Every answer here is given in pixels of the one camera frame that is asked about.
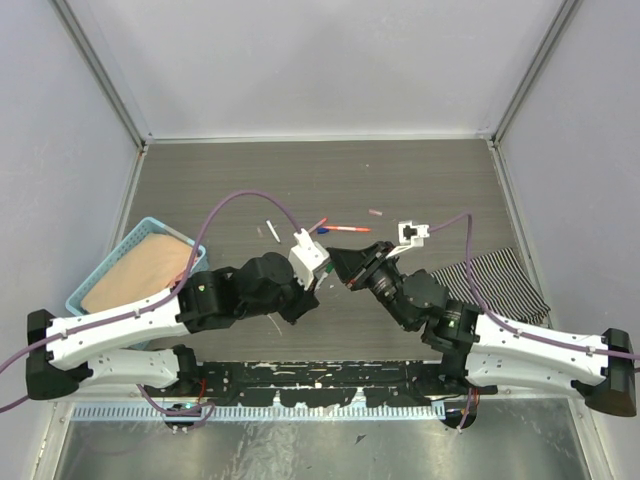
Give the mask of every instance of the striped cloth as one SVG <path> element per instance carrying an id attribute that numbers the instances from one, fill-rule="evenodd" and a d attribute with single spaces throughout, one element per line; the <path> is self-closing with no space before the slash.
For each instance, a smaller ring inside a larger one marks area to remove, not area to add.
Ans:
<path id="1" fill-rule="evenodd" d="M 511 248 L 503 248 L 471 261 L 482 298 L 491 310 L 533 325 L 543 322 L 549 307 L 533 288 Z M 451 290 L 451 297 L 477 304 L 469 290 L 464 262 L 431 272 L 438 283 Z"/>

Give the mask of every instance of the white wall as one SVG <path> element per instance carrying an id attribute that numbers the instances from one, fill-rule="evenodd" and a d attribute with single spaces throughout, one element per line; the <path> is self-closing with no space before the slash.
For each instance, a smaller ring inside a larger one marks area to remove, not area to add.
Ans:
<path id="1" fill-rule="evenodd" d="M 0 361 L 26 345 L 26 316 L 64 300 L 104 256 L 135 146 L 48 2 L 0 2 Z M 22 361 L 0 404 L 26 393 Z M 0 477 L 27 478 L 46 404 L 0 415 Z"/>
<path id="2" fill-rule="evenodd" d="M 640 2 L 583 2 L 503 142 L 553 314 L 640 350 Z M 640 419 L 602 419 L 638 478 Z"/>
<path id="3" fill-rule="evenodd" d="M 560 0 L 70 0 L 156 138 L 495 131 Z"/>

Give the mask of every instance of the red marker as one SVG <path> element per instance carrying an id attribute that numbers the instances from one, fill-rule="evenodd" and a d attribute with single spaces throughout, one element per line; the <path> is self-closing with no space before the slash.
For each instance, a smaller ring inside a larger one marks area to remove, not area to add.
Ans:
<path id="1" fill-rule="evenodd" d="M 324 228 L 326 228 L 327 230 L 338 230 L 340 232 L 367 233 L 371 231 L 371 229 L 367 227 L 342 227 L 342 226 L 335 226 L 335 225 L 324 225 Z"/>

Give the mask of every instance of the red wire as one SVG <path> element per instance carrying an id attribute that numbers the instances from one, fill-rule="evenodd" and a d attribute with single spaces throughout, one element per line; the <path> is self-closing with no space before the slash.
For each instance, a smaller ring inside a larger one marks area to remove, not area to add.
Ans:
<path id="1" fill-rule="evenodd" d="M 198 403 L 200 403 L 200 400 L 202 400 L 202 397 L 204 397 L 204 392 L 207 391 L 207 379 L 203 378 L 200 381 L 200 385 L 202 385 L 202 389 L 200 390 L 200 395 L 198 395 Z"/>

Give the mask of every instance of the basket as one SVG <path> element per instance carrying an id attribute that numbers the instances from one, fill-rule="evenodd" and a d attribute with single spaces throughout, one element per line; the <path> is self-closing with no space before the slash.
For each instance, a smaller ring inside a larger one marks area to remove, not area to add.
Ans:
<path id="1" fill-rule="evenodd" d="M 74 316 L 87 315 L 87 312 L 82 308 L 82 300 L 89 293 L 89 291 L 95 286 L 98 281 L 104 277 L 104 275 L 113 267 L 118 260 L 129 252 L 133 247 L 138 245 L 146 236 L 151 233 L 161 233 L 165 235 L 171 235 L 178 240 L 193 246 L 194 241 L 182 233 L 174 230 L 173 228 L 165 225 L 164 223 L 156 220 L 153 217 L 143 218 L 136 227 L 131 230 L 122 242 L 104 259 L 104 261 L 96 268 L 89 277 L 82 282 L 75 292 L 65 302 L 65 307 Z M 202 270 L 209 269 L 209 262 L 207 261 L 207 249 L 202 245 L 198 247 L 198 256 L 193 267 L 191 267 L 191 273 L 200 272 Z M 135 348 L 144 348 L 146 343 L 137 344 Z"/>

